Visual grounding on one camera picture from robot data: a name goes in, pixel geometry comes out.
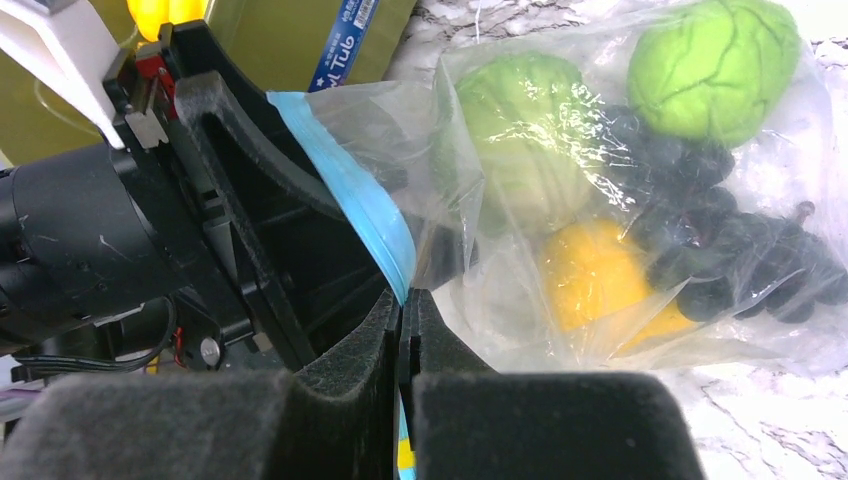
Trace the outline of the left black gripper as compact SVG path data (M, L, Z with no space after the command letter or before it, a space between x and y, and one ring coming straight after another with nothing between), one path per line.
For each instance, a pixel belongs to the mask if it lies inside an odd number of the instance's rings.
M278 110L201 21L121 51L113 165L177 283L185 344L265 334L299 370L393 293Z

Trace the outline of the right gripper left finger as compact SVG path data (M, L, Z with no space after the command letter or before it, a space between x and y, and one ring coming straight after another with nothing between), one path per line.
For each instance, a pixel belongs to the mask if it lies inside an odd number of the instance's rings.
M393 479L401 308L382 294L298 372L71 375L26 410L5 479Z

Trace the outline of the yellow fake lemon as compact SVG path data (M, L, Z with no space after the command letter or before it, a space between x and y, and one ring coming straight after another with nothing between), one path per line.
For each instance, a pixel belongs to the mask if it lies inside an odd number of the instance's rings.
M554 233L539 255L551 313L582 345L625 353L695 327L647 280L643 253L611 220L574 223Z

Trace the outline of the dark fake grape bunch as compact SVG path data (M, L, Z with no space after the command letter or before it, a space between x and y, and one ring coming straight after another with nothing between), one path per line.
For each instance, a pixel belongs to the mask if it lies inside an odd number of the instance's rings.
M604 162L628 210L626 234L648 255L648 283L680 289L679 311L695 322L767 312L800 324L820 305L847 302L847 268L807 230L814 212L744 210L723 186L736 160L714 141L661 134L624 105L600 111Z

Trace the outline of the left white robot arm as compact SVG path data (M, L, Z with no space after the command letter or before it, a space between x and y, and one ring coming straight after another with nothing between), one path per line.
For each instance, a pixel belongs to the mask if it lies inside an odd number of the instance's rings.
M123 146L1 174L1 350L41 373L116 371L170 345L216 370L299 370L389 290L277 110L201 20L102 75Z

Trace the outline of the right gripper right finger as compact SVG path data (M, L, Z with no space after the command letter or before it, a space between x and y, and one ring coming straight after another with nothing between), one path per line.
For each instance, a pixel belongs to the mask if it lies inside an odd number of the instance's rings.
M398 353L404 479L700 479L689 428L655 377L494 371L409 293Z

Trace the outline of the green fake cabbage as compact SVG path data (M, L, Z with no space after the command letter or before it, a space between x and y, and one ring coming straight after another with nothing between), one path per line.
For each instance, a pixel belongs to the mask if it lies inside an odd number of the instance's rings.
M688 4L640 35L628 65L628 103L658 133L737 147L775 109L800 55L796 21L782 5Z

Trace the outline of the green fake lime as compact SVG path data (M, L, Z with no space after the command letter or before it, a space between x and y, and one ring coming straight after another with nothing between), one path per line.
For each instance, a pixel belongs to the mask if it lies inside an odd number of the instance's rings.
M579 69L538 52L499 55L454 90L484 177L479 230L535 234L571 223L594 189L585 171L594 98Z

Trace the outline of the clear zip top bag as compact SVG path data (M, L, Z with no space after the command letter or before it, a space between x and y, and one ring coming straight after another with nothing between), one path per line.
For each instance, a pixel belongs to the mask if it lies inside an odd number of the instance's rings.
M503 372L656 371L723 363L778 361L805 372L847 362L847 302L820 305L800 324L767 312L721 314L625 353L582 345L551 313L539 255L551 235L574 223L611 220L624 237L628 210L608 175L600 111L629 106L628 65L640 35L699 1L625 1L604 18L442 54L430 83L385 81L308 93L268 91L331 195L398 299L412 289L434 294L449 328ZM847 165L830 92L802 37L801 55L783 97L759 132L728 147L736 165L723 186L744 210L791 216L814 205L804 226L847 268ZM573 63L593 95L595 154L586 167L594 189L569 224L531 234L478 228L484 177L458 106L455 83L499 55L538 52ZM649 258L643 253L647 268Z

